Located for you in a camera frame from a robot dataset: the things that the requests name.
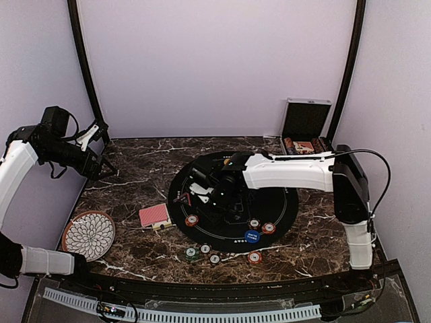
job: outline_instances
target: white wall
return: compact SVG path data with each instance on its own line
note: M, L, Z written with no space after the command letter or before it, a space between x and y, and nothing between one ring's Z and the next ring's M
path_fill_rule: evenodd
M387 157L393 183L376 218L422 322L431 322L431 2L368 2L347 106L335 138ZM375 198L385 167L362 157Z
M278 135L287 97L338 95L355 0L85 0L112 137Z
M39 123L47 106L68 109L81 127L93 120L66 1L0 1L0 75L0 155L8 134ZM50 171L35 166L18 190L2 230L13 241L56 248L84 179L69 170L51 180ZM19 289L0 289L2 322L21 320L32 279L19 280Z

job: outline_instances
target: playing card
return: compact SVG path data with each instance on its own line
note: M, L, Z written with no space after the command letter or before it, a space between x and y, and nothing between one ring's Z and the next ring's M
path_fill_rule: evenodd
M141 219L141 225L143 227L147 227L157 222L167 221L168 210L166 208L166 204L163 203L154 207L139 210L139 218Z

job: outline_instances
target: decorative plate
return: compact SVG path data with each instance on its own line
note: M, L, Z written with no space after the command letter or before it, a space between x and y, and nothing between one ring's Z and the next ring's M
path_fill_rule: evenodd
M63 233L64 251L85 256L88 262L99 259L112 246L115 224L104 212L88 211L73 219Z

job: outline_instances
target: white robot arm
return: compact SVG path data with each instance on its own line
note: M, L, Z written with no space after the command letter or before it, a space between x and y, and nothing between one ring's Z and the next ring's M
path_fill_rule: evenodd
M304 159L301 155L275 157L273 160L257 154L250 156L243 171L249 188L294 187L333 192L333 153L314 155L316 159ZM350 266L354 270L369 269L372 265L371 233L368 220L349 223L346 216L337 216L343 224L350 249Z
M340 145L338 151L347 152ZM316 155L274 156L267 153L236 153L216 170L205 157L198 157L190 172L190 189L204 194L204 203L226 208L239 190L268 187L311 188L334 193L335 216L343 224L350 249L350 266L372 266L372 232L368 180L357 159L333 152Z
M52 167L52 163L57 162L65 170L71 166L91 179L116 173L108 161L88 148L88 143L98 140L107 125L94 122L87 130L79 132L77 129L74 136L65 137L69 115L59 107L47 108L40 124L21 127L9 136L6 153L0 159L0 231L13 196L36 162L48 162ZM70 140L76 140L79 145L69 143ZM110 172L103 174L103 165L107 165ZM72 275L85 266L83 256L22 246L1 232L0 257L0 273L9 278L20 273Z

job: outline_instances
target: marble table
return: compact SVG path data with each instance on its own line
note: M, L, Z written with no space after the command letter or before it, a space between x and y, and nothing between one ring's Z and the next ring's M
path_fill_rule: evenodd
M278 139L260 137L117 139L104 155L119 175L88 182L73 217L96 210L115 222L112 248L90 262L94 273L167 283L263 283L348 270L349 250L333 212L331 193L299 190L296 222L277 243L261 251L258 265L244 254L222 254L211 266L207 258L189 263L185 250L197 246L176 226L162 231L141 227L139 210L166 203L175 174L195 157L216 151L281 153Z

